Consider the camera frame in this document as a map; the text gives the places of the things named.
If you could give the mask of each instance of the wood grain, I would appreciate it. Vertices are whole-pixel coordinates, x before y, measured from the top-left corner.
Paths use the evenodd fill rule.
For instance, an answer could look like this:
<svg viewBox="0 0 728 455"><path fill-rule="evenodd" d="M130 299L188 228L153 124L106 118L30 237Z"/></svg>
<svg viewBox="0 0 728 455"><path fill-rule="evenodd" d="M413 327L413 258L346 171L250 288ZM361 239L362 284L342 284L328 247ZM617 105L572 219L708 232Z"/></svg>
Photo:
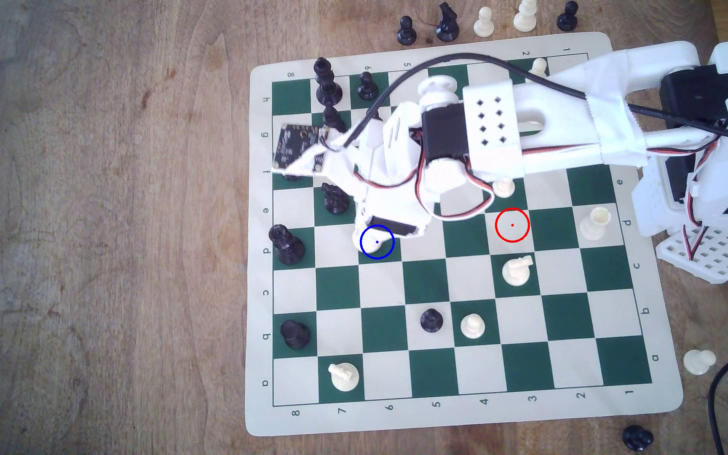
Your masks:
<svg viewBox="0 0 728 455"><path fill-rule="evenodd" d="M454 0L462 34L480 6ZM491 4L494 38L521 36ZM556 32L541 2L535 32ZM716 41L707 2L582 0L615 48ZM0 452L713 452L713 373L662 415L257 438L244 427L249 72L428 46L435 2L0 0ZM433 40L431 46L443 46ZM658 105L653 93L633 100ZM728 284L659 263L675 351L728 359ZM728 376L718 392L728 449Z"/></svg>

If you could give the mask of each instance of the chess piece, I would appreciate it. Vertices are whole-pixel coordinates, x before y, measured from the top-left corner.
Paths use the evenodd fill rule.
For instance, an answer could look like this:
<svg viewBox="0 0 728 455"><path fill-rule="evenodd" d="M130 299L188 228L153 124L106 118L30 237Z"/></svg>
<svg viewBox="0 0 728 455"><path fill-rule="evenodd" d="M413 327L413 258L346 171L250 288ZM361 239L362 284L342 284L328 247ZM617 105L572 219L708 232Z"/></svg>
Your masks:
<svg viewBox="0 0 728 455"><path fill-rule="evenodd" d="M473 32L477 36L486 38L493 35L493 22L490 20L492 16L493 12L488 6L479 9L479 19L473 23Z"/></svg>
<svg viewBox="0 0 728 455"><path fill-rule="evenodd" d="M343 214L350 206L350 197L338 186L322 183L324 208L332 214Z"/></svg>
<svg viewBox="0 0 728 455"><path fill-rule="evenodd" d="M440 23L437 25L437 37L440 41L451 42L460 36L460 26L457 25L457 14L447 2L440 3Z"/></svg>
<svg viewBox="0 0 728 455"><path fill-rule="evenodd" d="M699 351L693 349L684 354L684 367L694 375L700 376L715 364L715 353L713 351Z"/></svg>
<svg viewBox="0 0 728 455"><path fill-rule="evenodd" d="M606 224L612 219L612 214L605 207L591 209L589 216L580 221L580 235L588 241L598 241L606 233Z"/></svg>
<svg viewBox="0 0 728 455"><path fill-rule="evenodd" d="M285 265L296 264L305 256L305 244L282 224L268 229L268 239L274 245L274 256Z"/></svg>
<svg viewBox="0 0 728 455"><path fill-rule="evenodd" d="M400 29L398 30L398 42L404 46L413 45L418 38L418 33L412 28L412 18L404 16L400 18Z"/></svg>
<svg viewBox="0 0 728 455"><path fill-rule="evenodd" d="M316 99L322 106L335 106L341 101L341 86L334 82L336 76L330 67L330 62L325 57L319 57L314 63L314 72L316 73Z"/></svg>

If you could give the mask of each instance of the white chess piece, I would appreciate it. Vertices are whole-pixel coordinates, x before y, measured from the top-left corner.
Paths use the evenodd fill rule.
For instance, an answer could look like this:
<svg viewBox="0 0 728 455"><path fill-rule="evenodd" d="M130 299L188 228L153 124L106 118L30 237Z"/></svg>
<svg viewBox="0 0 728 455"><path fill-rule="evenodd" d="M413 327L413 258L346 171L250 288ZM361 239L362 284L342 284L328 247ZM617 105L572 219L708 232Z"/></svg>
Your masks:
<svg viewBox="0 0 728 455"><path fill-rule="evenodd" d="M529 32L535 28L535 13L538 12L538 0L521 0L519 14L513 18L513 27L519 32Z"/></svg>
<svg viewBox="0 0 728 455"><path fill-rule="evenodd" d="M501 277L511 286L520 286L530 279L532 256L511 259L501 267Z"/></svg>
<svg viewBox="0 0 728 455"><path fill-rule="evenodd" d="M700 376L715 364L713 351L699 351L693 349L684 354L684 367L694 375Z"/></svg>
<svg viewBox="0 0 728 455"><path fill-rule="evenodd" d="M606 233L606 224L612 219L612 214L605 207L591 209L589 216L580 220L578 225L580 234L588 241L598 241Z"/></svg>
<svg viewBox="0 0 728 455"><path fill-rule="evenodd" d="M493 193L500 198L509 198L515 192L515 183L511 179L500 179L492 184Z"/></svg>
<svg viewBox="0 0 728 455"><path fill-rule="evenodd" d="M481 337L484 334L484 320L482 316L476 313L465 316L460 322L460 330L462 330L463 335L472 340Z"/></svg>
<svg viewBox="0 0 728 455"><path fill-rule="evenodd" d="M328 371L333 387L342 392L349 392L359 385L359 370L353 364L330 364Z"/></svg>
<svg viewBox="0 0 728 455"><path fill-rule="evenodd" d="M493 12L488 6L479 9L479 20L473 23L473 32L477 36L485 38L493 35L493 22L490 21L492 16Z"/></svg>

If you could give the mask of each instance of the white square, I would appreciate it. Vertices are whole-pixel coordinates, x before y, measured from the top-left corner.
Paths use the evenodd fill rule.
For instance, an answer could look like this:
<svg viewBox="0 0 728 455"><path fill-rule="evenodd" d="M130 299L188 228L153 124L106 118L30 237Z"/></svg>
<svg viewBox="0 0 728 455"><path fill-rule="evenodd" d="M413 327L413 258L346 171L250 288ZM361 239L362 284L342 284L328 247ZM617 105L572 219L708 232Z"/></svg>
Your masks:
<svg viewBox="0 0 728 455"><path fill-rule="evenodd" d="M411 398L409 351L364 353L364 399Z"/></svg>
<svg viewBox="0 0 728 455"><path fill-rule="evenodd" d="M449 302L410 304L406 305L405 308L406 341L409 344L410 351L454 347L454 323L451 322L451 304ZM436 309L442 315L442 327L433 334L420 327L420 316L429 308Z"/></svg>
<svg viewBox="0 0 728 455"><path fill-rule="evenodd" d="M317 357L274 359L274 405L302 405L319 402Z"/></svg>
<svg viewBox="0 0 728 455"><path fill-rule="evenodd" d="M274 313L316 311L316 269L274 271Z"/></svg>
<svg viewBox="0 0 728 455"><path fill-rule="evenodd" d="M353 224L314 227L316 268L359 263L359 249L353 244L353 230Z"/></svg>
<svg viewBox="0 0 728 455"><path fill-rule="evenodd" d="M501 344L547 341L540 295L496 299L496 317Z"/></svg>
<svg viewBox="0 0 728 455"><path fill-rule="evenodd" d="M565 169L526 175L524 192L527 194L527 209L531 211L572 205Z"/></svg>
<svg viewBox="0 0 728 455"><path fill-rule="evenodd" d="M490 255L446 257L448 299L490 300L496 297L493 289L493 268Z"/></svg>
<svg viewBox="0 0 728 455"><path fill-rule="evenodd" d="M501 345L457 346L454 357L460 393L507 391Z"/></svg>
<svg viewBox="0 0 728 455"><path fill-rule="evenodd" d="M594 336L629 337L642 333L632 289L589 292Z"/></svg>
<svg viewBox="0 0 728 455"><path fill-rule="evenodd" d="M499 213L484 214L484 226L488 231L488 250L491 254L532 253L535 251L529 222L530 211L524 211L524 214L520 211L506 211L501 216ZM498 234L508 241L503 241Z"/></svg>
<svg viewBox="0 0 728 455"><path fill-rule="evenodd" d="M342 308L316 312L316 354L361 354L361 309Z"/></svg>
<svg viewBox="0 0 728 455"><path fill-rule="evenodd" d="M586 292L580 249L536 251L535 269L541 295Z"/></svg>
<svg viewBox="0 0 728 455"><path fill-rule="evenodd" d="M606 224L606 233L600 237L598 241L587 240L580 233L580 222L589 216L595 207L602 207L608 210L611 215L611 219ZM616 210L616 204L598 204L596 206L573 206L572 214L574 215L574 226L578 233L578 246L580 248L594 248L598 246L615 246L621 245L622 242L622 229L620 227L620 216Z"/></svg>
<svg viewBox="0 0 728 455"><path fill-rule="evenodd" d="M310 228L314 225L313 188L274 191L274 224L286 228Z"/></svg>
<svg viewBox="0 0 728 455"><path fill-rule="evenodd" d="M401 263L378 261L359 265L359 295L362 308L403 305L406 294Z"/></svg>
<svg viewBox="0 0 728 455"><path fill-rule="evenodd" d="M594 338L549 342L555 387L602 385L600 357Z"/></svg>
<svg viewBox="0 0 728 455"><path fill-rule="evenodd" d="M404 262L443 259L445 256L446 241L439 219L431 219L423 236L400 240L400 258Z"/></svg>

